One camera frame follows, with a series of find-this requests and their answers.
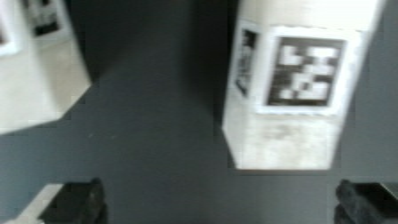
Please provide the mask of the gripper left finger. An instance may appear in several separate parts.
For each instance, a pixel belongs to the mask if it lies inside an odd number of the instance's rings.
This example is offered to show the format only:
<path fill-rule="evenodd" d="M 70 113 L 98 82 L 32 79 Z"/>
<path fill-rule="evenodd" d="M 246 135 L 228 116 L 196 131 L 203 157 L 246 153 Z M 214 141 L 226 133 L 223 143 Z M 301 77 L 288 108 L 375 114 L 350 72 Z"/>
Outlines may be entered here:
<path fill-rule="evenodd" d="M 50 183 L 11 224 L 109 224 L 102 180 Z"/>

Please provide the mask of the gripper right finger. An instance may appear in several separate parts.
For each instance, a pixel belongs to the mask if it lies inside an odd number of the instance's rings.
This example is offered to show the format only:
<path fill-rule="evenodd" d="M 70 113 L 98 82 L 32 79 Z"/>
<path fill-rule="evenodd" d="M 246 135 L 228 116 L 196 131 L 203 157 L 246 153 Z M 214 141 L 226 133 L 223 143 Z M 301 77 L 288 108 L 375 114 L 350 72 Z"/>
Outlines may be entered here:
<path fill-rule="evenodd" d="M 352 182 L 336 188 L 335 224 L 398 224 L 398 182 Z"/>

